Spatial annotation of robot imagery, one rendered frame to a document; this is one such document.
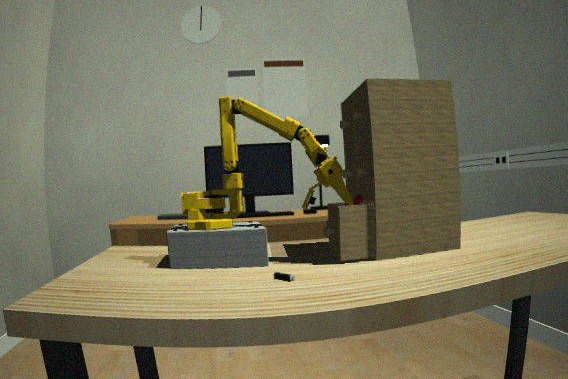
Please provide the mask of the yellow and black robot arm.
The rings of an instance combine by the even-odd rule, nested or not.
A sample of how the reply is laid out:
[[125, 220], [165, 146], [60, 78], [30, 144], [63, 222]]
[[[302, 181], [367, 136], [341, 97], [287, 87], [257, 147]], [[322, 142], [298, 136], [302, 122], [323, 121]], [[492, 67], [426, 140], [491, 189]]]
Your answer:
[[[234, 114], [241, 114], [253, 121], [255, 120], [252, 118], [256, 118], [255, 122], [279, 133], [283, 138], [289, 141], [293, 141], [293, 139], [300, 141], [306, 150], [305, 153], [313, 165], [316, 165], [315, 167], [328, 158], [326, 147], [318, 144], [311, 131], [289, 117], [283, 120], [242, 98], [233, 100], [231, 97], [219, 98], [219, 111], [224, 167], [224, 174], [222, 174], [223, 189], [212, 189], [212, 196], [210, 196], [210, 191], [186, 192], [183, 194], [184, 209], [187, 210], [188, 217], [188, 230], [233, 228], [232, 218], [237, 218], [244, 211], [242, 194], [244, 183], [243, 174], [239, 173]], [[248, 116], [245, 114], [248, 114]], [[252, 118], [249, 116], [252, 116]], [[235, 138], [235, 141], [233, 141], [233, 138]], [[223, 212], [226, 206], [222, 195], [229, 196], [230, 210], [228, 212]], [[213, 214], [213, 218], [209, 217], [209, 213]], [[223, 219], [206, 221], [215, 218]]]

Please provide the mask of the red aa battery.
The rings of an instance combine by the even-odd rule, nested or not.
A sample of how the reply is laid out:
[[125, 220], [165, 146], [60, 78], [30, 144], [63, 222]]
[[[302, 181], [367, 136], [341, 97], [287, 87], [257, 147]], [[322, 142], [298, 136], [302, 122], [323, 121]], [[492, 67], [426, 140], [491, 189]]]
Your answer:
[[361, 203], [363, 200], [364, 200], [363, 197], [359, 194], [358, 196], [356, 196], [356, 197], [353, 199], [354, 205], [358, 205], [358, 204]]

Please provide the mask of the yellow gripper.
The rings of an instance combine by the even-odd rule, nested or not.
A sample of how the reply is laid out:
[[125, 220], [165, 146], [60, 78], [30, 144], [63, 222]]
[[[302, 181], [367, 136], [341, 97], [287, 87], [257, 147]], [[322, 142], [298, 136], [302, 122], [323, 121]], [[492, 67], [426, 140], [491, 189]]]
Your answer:
[[[337, 193], [339, 193], [341, 195], [340, 196], [338, 194], [346, 204], [354, 205], [353, 199], [352, 199], [349, 191], [347, 190], [347, 188], [344, 184], [344, 181], [343, 181], [343, 178], [342, 178], [343, 177], [343, 169], [342, 169], [341, 165], [339, 164], [339, 162], [336, 160], [337, 157], [332, 156], [330, 158], [331, 158], [331, 160], [328, 160], [328, 158], [327, 158], [325, 161], [323, 161], [322, 163], [317, 165], [318, 168], [320, 167], [320, 169], [316, 169], [314, 171], [314, 173], [317, 176], [318, 183], [315, 184], [314, 186], [312, 186], [309, 189], [310, 192], [308, 191], [308, 194], [305, 198], [306, 202], [304, 201], [302, 208], [305, 209], [305, 207], [306, 207], [306, 209], [307, 209], [309, 202], [310, 202], [310, 204], [314, 205], [316, 198], [312, 197], [310, 195], [313, 195], [314, 192], [312, 192], [312, 190], [314, 188], [316, 188], [317, 186], [319, 186], [321, 184], [321, 182], [322, 182], [322, 185], [324, 185], [326, 188], [328, 186], [331, 186], [331, 187], [333, 186], [337, 191], [333, 187], [332, 188]], [[309, 199], [309, 197], [310, 197], [310, 199]], [[308, 202], [308, 204], [307, 204], [307, 202]]]

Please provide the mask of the black aa battery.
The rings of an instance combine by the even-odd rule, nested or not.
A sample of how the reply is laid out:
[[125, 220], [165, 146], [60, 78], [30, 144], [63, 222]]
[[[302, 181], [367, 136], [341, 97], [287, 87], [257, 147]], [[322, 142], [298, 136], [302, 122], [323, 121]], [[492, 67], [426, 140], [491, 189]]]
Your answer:
[[275, 272], [274, 277], [277, 278], [277, 279], [288, 280], [288, 281], [294, 281], [295, 280], [294, 275], [279, 273], [279, 272]]

